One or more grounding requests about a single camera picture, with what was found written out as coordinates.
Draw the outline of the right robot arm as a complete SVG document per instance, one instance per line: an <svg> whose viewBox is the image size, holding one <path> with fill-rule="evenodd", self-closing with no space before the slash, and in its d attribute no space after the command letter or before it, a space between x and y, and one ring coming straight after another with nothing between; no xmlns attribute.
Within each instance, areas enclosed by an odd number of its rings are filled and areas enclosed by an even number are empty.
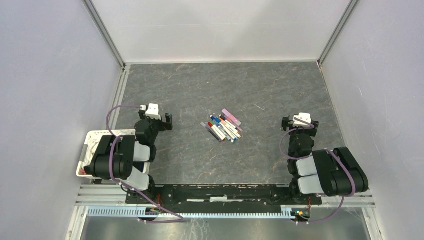
<svg viewBox="0 0 424 240"><path fill-rule="evenodd" d="M319 122L310 114L283 117L281 128L288 138L287 168L293 179L289 199L302 204L311 195L350 197L369 189L369 180L347 147L314 150Z"/></svg>

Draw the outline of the orange cap marker pen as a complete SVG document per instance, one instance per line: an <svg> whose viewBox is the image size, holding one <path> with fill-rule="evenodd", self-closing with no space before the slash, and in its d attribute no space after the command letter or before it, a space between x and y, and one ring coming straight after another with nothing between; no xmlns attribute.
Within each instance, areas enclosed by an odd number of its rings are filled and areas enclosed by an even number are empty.
<svg viewBox="0 0 424 240"><path fill-rule="evenodd" d="M225 125L235 136L237 136L238 138L241 138L242 136L239 134L239 132L231 125L229 124L226 120L224 120L221 116L219 117L221 123L223 125Z"/></svg>

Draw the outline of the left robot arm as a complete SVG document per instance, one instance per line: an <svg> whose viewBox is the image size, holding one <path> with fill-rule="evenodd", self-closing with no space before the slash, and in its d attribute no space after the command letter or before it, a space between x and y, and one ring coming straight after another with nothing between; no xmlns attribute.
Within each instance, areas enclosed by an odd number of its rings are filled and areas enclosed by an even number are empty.
<svg viewBox="0 0 424 240"><path fill-rule="evenodd" d="M100 138L99 144L87 166L86 174L102 180L116 180L130 189L138 190L138 197L145 204L153 203L157 190L150 186L151 176L145 172L147 163L156 158L155 141L159 132L173 129L173 116L165 114L165 120L153 111L140 110L140 120L135 123L135 133L107 134Z"/></svg>

